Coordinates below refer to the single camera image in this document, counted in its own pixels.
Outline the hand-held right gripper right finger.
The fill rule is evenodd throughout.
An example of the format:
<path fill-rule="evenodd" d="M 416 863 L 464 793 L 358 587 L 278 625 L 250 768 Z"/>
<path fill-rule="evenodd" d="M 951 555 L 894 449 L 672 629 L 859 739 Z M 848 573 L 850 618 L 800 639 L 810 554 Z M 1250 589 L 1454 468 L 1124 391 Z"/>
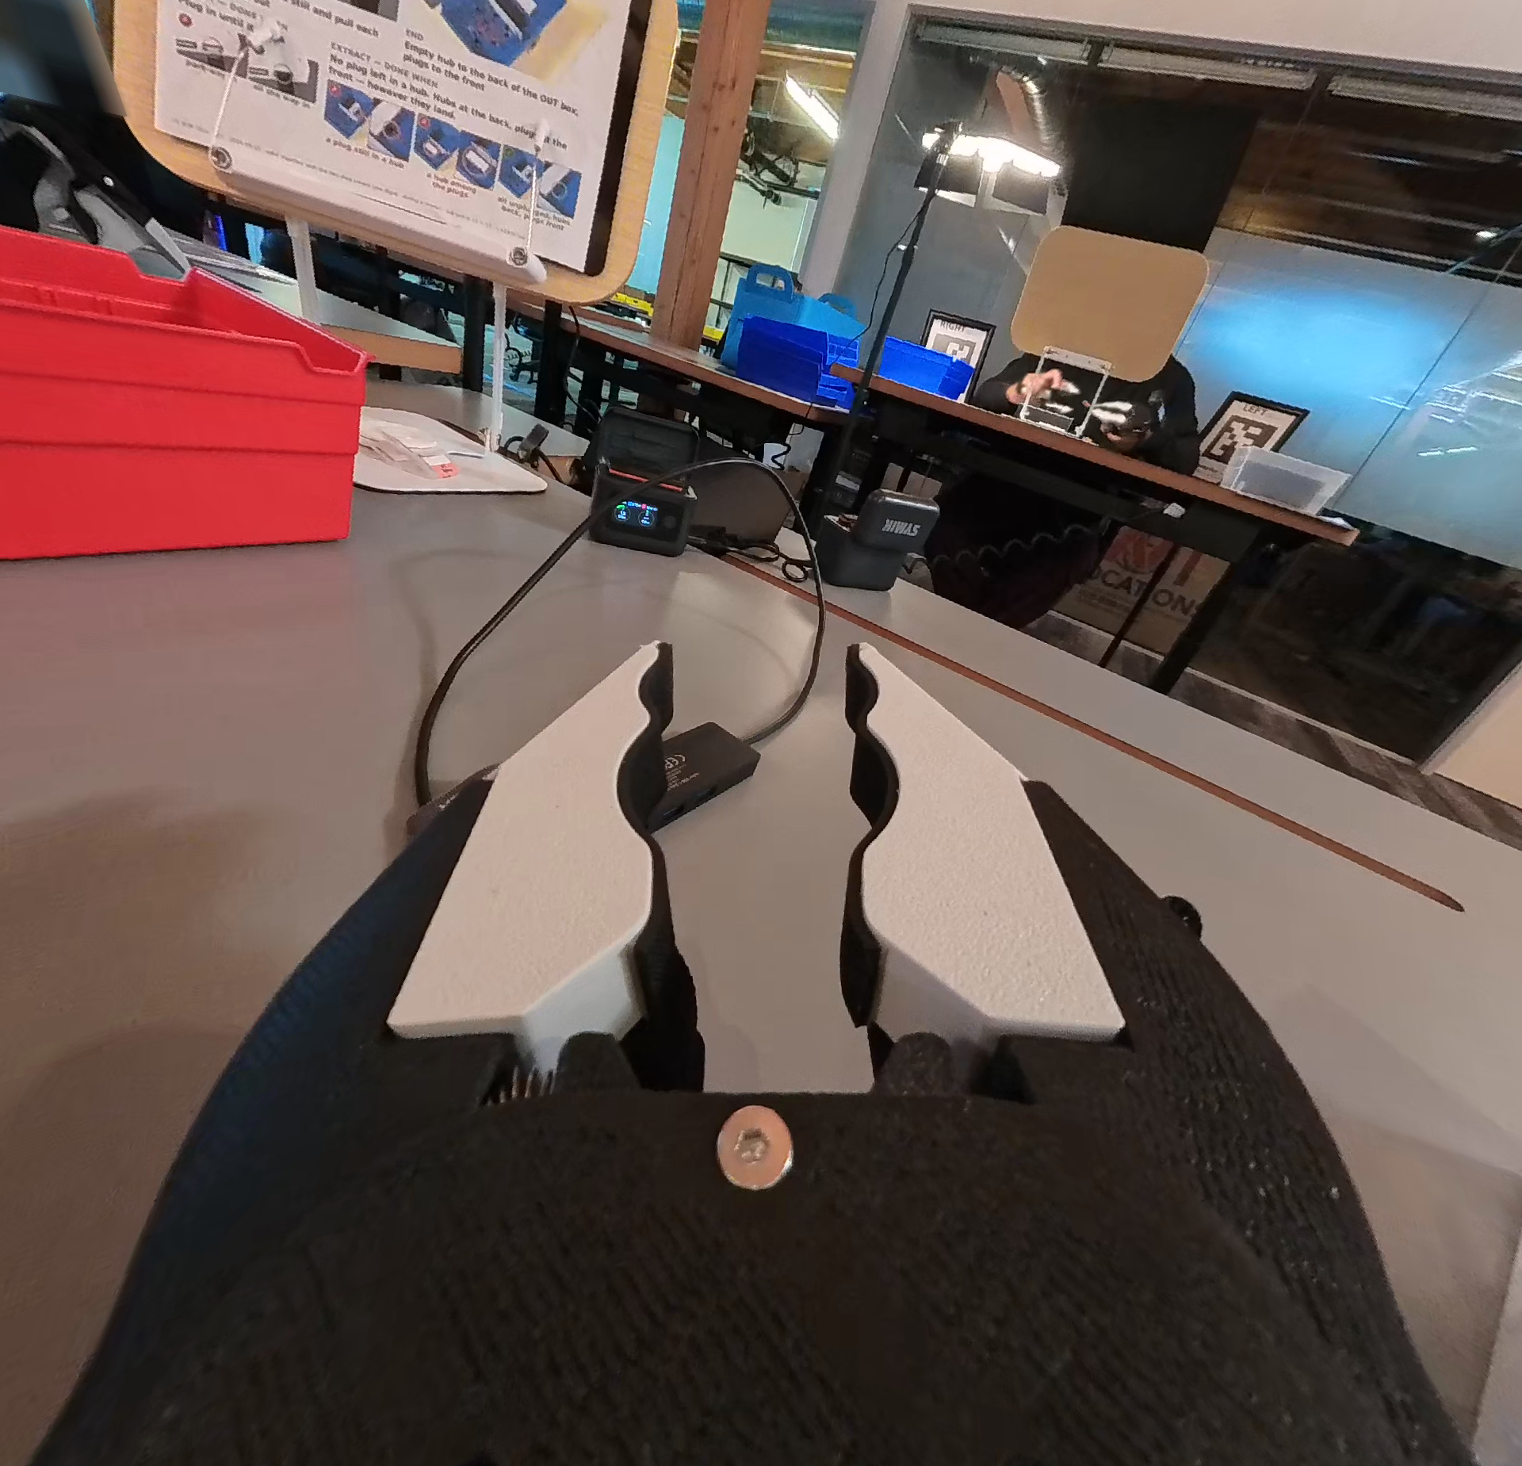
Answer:
<path fill-rule="evenodd" d="M 848 857 L 840 983 L 873 1077 L 897 1044 L 939 1039 L 978 1088 L 1009 1041 L 1114 1044 L 1105 978 L 1032 782 L 883 651 L 852 644 Z"/>

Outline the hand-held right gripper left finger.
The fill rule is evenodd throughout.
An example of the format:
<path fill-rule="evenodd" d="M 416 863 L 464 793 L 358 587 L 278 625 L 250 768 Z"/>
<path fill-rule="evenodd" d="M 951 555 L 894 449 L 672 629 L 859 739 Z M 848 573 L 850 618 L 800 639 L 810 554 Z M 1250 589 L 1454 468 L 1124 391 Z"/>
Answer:
<path fill-rule="evenodd" d="M 702 1088 L 695 983 L 649 829 L 672 714 L 674 651 L 648 643 L 498 767 L 391 1004 L 395 1035 L 505 1035 L 524 1072 L 608 1035 L 649 1089 Z"/>

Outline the black usb hub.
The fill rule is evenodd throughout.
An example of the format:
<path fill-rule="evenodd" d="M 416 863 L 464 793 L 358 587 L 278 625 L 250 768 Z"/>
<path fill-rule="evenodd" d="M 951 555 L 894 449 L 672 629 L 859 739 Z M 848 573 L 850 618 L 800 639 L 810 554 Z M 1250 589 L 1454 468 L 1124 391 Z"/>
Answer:
<path fill-rule="evenodd" d="M 622 761 L 616 740 L 560 723 L 536 733 L 522 751 L 501 765 L 478 772 L 451 791 L 437 794 L 407 821 L 409 836 L 419 836 L 466 789 L 506 781 L 503 808 L 482 808 L 478 829 L 501 826 L 520 842 L 555 842 L 569 847 L 618 847 L 643 840 L 705 801 L 751 779 L 759 753 L 712 721 L 658 744 L 663 767 L 653 810 L 629 814 L 620 800 Z"/>

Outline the cardboard box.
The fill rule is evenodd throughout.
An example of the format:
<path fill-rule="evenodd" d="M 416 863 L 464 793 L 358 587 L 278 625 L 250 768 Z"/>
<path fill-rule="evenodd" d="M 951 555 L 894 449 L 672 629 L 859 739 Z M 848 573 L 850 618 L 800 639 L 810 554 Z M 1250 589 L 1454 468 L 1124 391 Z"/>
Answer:
<path fill-rule="evenodd" d="M 1208 601 L 1227 562 L 1122 527 L 1056 611 L 1100 634 L 1098 662 L 1163 660 Z"/>

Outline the white board stand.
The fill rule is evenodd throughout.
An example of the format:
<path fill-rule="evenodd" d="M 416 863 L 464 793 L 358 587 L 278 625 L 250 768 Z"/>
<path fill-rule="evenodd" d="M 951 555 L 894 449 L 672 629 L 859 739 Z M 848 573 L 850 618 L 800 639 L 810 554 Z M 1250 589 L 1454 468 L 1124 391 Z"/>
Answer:
<path fill-rule="evenodd" d="M 482 391 L 372 381 L 353 482 L 382 494 L 543 494 L 543 479 L 503 452 L 505 405 Z"/>

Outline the black charger with display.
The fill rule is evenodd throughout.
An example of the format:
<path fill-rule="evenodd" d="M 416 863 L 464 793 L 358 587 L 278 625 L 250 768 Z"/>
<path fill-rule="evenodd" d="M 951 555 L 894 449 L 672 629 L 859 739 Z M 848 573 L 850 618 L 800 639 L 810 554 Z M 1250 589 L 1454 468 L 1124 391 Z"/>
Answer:
<path fill-rule="evenodd" d="M 587 540 L 646 555 L 681 557 L 695 519 L 690 470 L 700 433 L 686 423 L 611 409 L 588 444 L 592 520 Z"/>

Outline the brown top table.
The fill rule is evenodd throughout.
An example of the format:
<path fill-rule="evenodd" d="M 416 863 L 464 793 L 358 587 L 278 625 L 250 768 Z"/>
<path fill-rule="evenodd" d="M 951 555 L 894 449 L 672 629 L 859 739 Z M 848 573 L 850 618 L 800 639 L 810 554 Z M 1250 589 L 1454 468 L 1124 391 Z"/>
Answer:
<path fill-rule="evenodd" d="M 562 304 L 560 329 L 587 358 L 581 367 L 585 386 L 597 381 L 609 390 L 681 409 L 695 409 L 707 400 L 745 404 L 796 426 L 835 430 L 847 424 L 845 411 L 758 386 L 739 377 L 712 355 L 656 341 L 648 332 L 602 318 L 595 311 Z"/>
<path fill-rule="evenodd" d="M 866 377 L 861 369 L 836 365 L 833 372 L 852 386 L 854 398 L 845 424 L 824 431 L 805 484 L 810 531 L 831 510 L 848 456 L 864 447 L 869 461 L 857 503 L 882 487 L 890 463 L 910 466 L 925 456 L 1225 562 L 1220 580 L 1150 676 L 1150 690 L 1161 695 L 1185 678 L 1252 562 L 1273 548 L 1288 552 L 1311 541 L 1349 547 L 1358 536 L 1337 520 L 1210 486 L 1014 416 L 917 391 L 878 374 Z"/>

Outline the translucent plastic container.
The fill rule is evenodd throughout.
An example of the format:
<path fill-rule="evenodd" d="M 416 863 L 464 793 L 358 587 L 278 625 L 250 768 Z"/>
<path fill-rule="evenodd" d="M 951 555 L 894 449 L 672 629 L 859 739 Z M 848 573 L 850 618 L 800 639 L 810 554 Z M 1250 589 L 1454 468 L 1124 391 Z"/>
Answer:
<path fill-rule="evenodd" d="M 1351 477 L 1281 451 L 1248 447 L 1232 454 L 1220 486 L 1243 498 L 1318 519 L 1342 494 Z"/>

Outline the red plastic bin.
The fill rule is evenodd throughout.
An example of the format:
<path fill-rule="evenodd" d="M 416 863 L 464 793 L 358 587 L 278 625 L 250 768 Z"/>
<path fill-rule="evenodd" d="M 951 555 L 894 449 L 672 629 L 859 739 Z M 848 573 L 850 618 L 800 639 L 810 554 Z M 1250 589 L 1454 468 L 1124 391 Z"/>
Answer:
<path fill-rule="evenodd" d="M 348 538 L 355 452 L 4 447 L 5 561 Z"/>
<path fill-rule="evenodd" d="M 353 459 L 368 356 L 199 269 L 4 229 L 7 447 Z"/>

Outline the blue plastic bin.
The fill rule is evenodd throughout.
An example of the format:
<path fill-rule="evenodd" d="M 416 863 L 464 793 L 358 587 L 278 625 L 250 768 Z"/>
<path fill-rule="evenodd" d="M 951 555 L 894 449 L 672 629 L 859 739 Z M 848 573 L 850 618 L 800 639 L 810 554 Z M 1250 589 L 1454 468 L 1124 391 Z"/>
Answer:
<path fill-rule="evenodd" d="M 965 400 L 974 365 L 958 353 L 941 353 L 908 339 L 885 337 L 876 376 L 925 395 Z"/>

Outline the stacked blue plastic bins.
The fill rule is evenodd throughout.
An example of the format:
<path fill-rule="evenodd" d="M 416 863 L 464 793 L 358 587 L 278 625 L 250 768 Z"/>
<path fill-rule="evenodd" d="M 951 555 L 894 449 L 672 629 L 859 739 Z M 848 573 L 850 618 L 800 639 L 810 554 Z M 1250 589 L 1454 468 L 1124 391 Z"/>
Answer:
<path fill-rule="evenodd" d="M 854 386 L 836 376 L 835 367 L 855 369 L 859 362 L 855 335 L 752 315 L 742 323 L 733 372 L 745 383 L 812 407 L 847 412 Z"/>

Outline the light wooden board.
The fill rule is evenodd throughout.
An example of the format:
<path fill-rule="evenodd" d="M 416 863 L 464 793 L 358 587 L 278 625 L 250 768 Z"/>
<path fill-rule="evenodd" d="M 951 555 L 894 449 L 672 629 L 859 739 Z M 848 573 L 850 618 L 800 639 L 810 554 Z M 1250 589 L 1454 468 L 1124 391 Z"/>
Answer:
<path fill-rule="evenodd" d="M 1145 383 L 1168 365 L 1206 288 L 1208 259 L 1198 252 L 1061 226 L 1039 241 L 1013 346 L 1093 358 Z"/>

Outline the blue plastic tote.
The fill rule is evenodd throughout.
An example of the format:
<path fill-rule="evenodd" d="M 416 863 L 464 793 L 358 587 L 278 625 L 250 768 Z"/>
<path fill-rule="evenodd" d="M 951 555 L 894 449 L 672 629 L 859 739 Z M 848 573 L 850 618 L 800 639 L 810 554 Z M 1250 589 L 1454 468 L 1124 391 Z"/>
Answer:
<path fill-rule="evenodd" d="M 866 330 L 850 299 L 808 295 L 794 285 L 789 271 L 772 264 L 754 264 L 737 283 L 718 356 L 733 372 L 739 370 L 744 325 L 751 318 L 822 332 L 833 341 L 859 341 Z"/>

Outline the studio light on stand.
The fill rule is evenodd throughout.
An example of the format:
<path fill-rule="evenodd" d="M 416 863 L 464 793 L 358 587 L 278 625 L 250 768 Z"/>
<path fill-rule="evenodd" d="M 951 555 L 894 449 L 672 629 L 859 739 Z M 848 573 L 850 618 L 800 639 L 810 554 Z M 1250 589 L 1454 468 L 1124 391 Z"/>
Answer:
<path fill-rule="evenodd" d="M 1035 177 L 1037 182 L 1051 182 L 1060 171 L 1056 163 L 1011 140 L 965 133 L 958 121 L 948 121 L 934 128 L 924 137 L 924 147 L 924 161 L 915 187 L 922 192 L 922 201 L 913 212 L 904 234 L 894 241 L 894 246 L 885 255 L 885 262 L 897 259 L 899 269 L 894 274 L 885 302 L 873 302 L 873 315 L 864 332 L 866 351 L 859 362 L 859 377 L 852 388 L 845 426 L 833 433 L 828 442 L 821 444 L 805 487 L 800 524 L 810 536 L 817 536 L 822 531 L 826 517 L 831 514 L 840 475 L 857 444 L 868 438 L 869 386 L 882 362 L 892 315 L 903 297 L 930 208 L 941 192 L 946 173 L 951 171 L 957 177 L 953 185 L 965 185 L 971 196 L 978 199 L 985 175 L 999 171 L 1007 164 L 1016 166 L 1020 173 Z"/>

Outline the wooden post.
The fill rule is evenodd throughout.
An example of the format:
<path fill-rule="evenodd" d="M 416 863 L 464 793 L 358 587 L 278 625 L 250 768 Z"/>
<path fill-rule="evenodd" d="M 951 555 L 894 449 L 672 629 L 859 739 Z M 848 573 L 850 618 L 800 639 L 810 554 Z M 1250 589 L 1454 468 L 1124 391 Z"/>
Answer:
<path fill-rule="evenodd" d="M 651 332 L 698 349 L 772 0 L 707 0 L 695 49 Z"/>

